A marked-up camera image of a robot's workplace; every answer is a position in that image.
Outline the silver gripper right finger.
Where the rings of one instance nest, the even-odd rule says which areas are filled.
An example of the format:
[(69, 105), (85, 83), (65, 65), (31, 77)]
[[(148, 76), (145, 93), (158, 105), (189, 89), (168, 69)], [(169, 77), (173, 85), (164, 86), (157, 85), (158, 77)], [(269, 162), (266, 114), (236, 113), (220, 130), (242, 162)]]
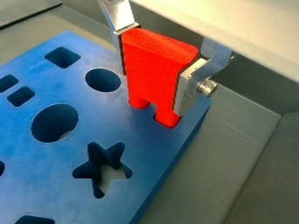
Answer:
[(210, 97), (217, 84), (209, 77), (221, 71), (236, 58), (236, 53), (224, 45), (204, 38), (200, 46), (200, 57), (180, 71), (172, 110), (182, 116), (198, 96)]

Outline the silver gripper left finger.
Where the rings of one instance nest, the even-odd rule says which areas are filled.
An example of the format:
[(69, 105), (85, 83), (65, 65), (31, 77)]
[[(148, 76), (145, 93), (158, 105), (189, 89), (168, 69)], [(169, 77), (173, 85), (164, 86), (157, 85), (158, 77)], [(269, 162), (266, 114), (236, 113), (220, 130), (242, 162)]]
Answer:
[(103, 18), (111, 34), (111, 44), (115, 48), (118, 70), (123, 74), (123, 55), (121, 48), (121, 34), (140, 26), (134, 21), (133, 12), (127, 0), (97, 0)]

